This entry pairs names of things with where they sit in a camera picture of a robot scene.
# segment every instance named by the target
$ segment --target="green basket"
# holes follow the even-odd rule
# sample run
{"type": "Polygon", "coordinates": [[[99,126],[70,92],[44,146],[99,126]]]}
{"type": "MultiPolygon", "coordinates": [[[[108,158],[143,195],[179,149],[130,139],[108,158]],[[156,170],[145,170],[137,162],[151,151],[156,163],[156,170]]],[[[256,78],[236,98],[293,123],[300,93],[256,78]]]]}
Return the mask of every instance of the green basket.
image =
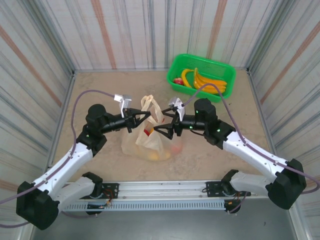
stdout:
{"type": "MultiPolygon", "coordinates": [[[[228,98],[234,87],[236,79],[236,70],[229,64],[225,64],[218,61],[213,61],[204,57],[194,56],[191,54],[180,54],[175,57],[172,66],[166,75],[167,81],[171,84],[173,90],[188,95],[193,95],[197,89],[194,87],[194,73],[189,72],[186,74],[186,79],[192,88],[182,86],[174,83],[175,78],[180,78],[181,73],[184,69],[195,69],[198,68],[199,73],[210,79],[224,80],[226,81],[226,89],[222,94],[226,99],[228,98]]],[[[201,99],[209,99],[211,102],[218,103],[221,101],[221,97],[218,94],[211,94],[204,91],[200,91],[197,95],[201,99]]]]}

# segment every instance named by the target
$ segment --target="plastic bag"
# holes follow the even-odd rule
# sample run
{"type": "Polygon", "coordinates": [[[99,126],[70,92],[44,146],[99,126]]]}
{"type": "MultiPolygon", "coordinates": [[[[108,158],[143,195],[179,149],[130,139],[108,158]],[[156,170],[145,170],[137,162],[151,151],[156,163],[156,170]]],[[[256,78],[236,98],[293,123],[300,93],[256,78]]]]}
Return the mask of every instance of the plastic bag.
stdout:
{"type": "Polygon", "coordinates": [[[154,99],[154,96],[144,96],[141,99],[142,111],[150,111],[149,116],[132,133],[124,131],[122,137],[122,151],[124,154],[143,158],[150,161],[167,160],[182,150],[181,139],[174,136],[172,140],[153,131],[154,126],[164,124],[165,118],[154,99]]]}

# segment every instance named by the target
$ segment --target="striped wall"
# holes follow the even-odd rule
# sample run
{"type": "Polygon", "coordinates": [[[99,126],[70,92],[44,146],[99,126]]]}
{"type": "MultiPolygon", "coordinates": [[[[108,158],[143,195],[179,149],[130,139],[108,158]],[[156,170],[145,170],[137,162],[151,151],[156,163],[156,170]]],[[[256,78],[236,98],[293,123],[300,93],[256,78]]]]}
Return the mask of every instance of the striped wall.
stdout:
{"type": "MultiPolygon", "coordinates": [[[[250,70],[275,148],[320,180],[320,0],[286,1],[259,55],[250,70]]],[[[300,203],[320,240],[320,191],[300,203]]]]}
{"type": "Polygon", "coordinates": [[[245,67],[281,0],[36,0],[78,70],[168,68],[190,53],[245,67]]]}
{"type": "MultiPolygon", "coordinates": [[[[0,199],[43,173],[71,76],[25,4],[0,1],[0,199]]],[[[0,205],[1,224],[25,222],[15,205],[0,205]]],[[[20,231],[0,228],[0,239],[20,231]]]]}

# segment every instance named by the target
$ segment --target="beige floor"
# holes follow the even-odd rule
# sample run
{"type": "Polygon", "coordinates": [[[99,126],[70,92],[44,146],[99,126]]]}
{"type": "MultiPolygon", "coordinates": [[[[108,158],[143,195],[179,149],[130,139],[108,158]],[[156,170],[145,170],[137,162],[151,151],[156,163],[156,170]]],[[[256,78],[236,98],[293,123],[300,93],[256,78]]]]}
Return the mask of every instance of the beige floor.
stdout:
{"type": "MultiPolygon", "coordinates": [[[[153,95],[162,109],[168,106],[168,101],[173,96],[185,102],[189,96],[173,91],[166,81],[166,74],[164,71],[79,73],[64,120],[55,162],[72,145],[71,110],[75,99],[81,92],[97,89],[111,94],[128,94],[133,98],[132,108],[140,108],[140,100],[145,95],[153,95]]],[[[244,70],[237,71],[233,93],[226,101],[242,134],[262,148],[268,149],[244,70]]],[[[186,107],[187,114],[194,112],[193,102],[186,107]]],[[[74,126],[77,134],[81,132],[82,126],[86,123],[88,108],[97,103],[103,104],[107,112],[111,114],[119,113],[119,106],[111,97],[99,93],[87,93],[81,98],[75,111],[74,126]]],[[[232,124],[223,104],[216,103],[215,107],[218,117],[232,124]]],[[[106,137],[107,143],[103,149],[93,160],[79,169],[72,177],[72,181],[88,171],[99,175],[104,181],[214,180],[221,179],[230,169],[238,169],[250,174],[258,173],[255,168],[232,153],[220,150],[208,144],[203,137],[186,130],[181,137],[182,152],[169,160],[157,162],[123,154],[122,133],[120,132],[108,133],[106,137]]]]}

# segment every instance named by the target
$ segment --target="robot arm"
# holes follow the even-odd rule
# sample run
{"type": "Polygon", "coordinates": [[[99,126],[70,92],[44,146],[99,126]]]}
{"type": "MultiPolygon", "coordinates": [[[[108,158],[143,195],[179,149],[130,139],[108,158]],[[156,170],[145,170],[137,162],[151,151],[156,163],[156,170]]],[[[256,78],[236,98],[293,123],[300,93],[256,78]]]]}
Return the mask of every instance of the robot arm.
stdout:
{"type": "Polygon", "coordinates": [[[172,122],[154,127],[155,131],[169,139],[173,138],[174,133],[181,136],[183,129],[203,131],[202,135],[211,145],[237,155],[263,174],[259,176],[231,170],[221,180],[223,190],[228,195],[236,191],[254,192],[268,196],[282,209],[289,209],[306,188],[306,180],[303,176],[276,164],[280,163],[303,172],[299,161],[296,159],[287,161],[274,156],[246,138],[244,138],[244,144],[233,126],[218,119],[216,108],[208,99],[195,101],[194,115],[185,114],[184,106],[179,98],[171,99],[169,106],[170,108],[164,110],[163,114],[172,117],[172,122]]]}
{"type": "Polygon", "coordinates": [[[114,99],[120,102],[120,114],[112,115],[106,112],[101,104],[91,106],[85,117],[86,124],[75,141],[74,151],[71,148],[50,170],[32,183],[25,181],[18,187],[19,194],[44,182],[17,198],[16,213],[19,216],[44,230],[66,206],[84,196],[98,197],[102,194],[102,178],[90,172],[82,175],[76,182],[65,187],[64,185],[81,166],[102,149],[107,142],[104,134],[123,128],[127,128],[131,133],[132,129],[150,116],[148,111],[129,108],[131,98],[128,96],[115,95],[114,99]]]}

